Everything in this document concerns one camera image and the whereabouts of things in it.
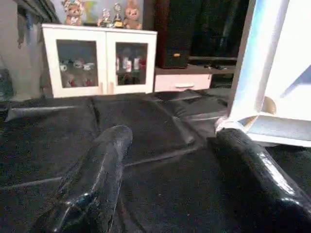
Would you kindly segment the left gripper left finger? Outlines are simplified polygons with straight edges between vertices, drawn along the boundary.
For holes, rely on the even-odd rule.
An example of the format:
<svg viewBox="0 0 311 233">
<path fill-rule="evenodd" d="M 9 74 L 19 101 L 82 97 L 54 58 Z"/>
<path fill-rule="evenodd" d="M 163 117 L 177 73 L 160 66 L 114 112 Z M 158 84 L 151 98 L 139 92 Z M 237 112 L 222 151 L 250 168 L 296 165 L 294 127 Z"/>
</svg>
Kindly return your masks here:
<svg viewBox="0 0 311 233">
<path fill-rule="evenodd" d="M 113 223 L 133 140 L 127 126 L 103 131 L 61 180 L 52 207 L 33 224 L 34 233 L 107 233 Z"/>
</svg>

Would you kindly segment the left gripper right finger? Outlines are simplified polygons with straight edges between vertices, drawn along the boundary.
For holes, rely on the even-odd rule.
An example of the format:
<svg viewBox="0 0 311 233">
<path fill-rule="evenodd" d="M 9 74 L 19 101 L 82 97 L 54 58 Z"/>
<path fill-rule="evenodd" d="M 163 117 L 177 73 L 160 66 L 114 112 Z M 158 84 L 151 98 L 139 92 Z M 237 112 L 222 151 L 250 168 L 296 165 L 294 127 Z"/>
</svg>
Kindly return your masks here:
<svg viewBox="0 0 311 233">
<path fill-rule="evenodd" d="M 238 129 L 225 128 L 214 139 L 234 199 L 257 233 L 309 233 L 311 198 L 270 153 Z"/>
</svg>

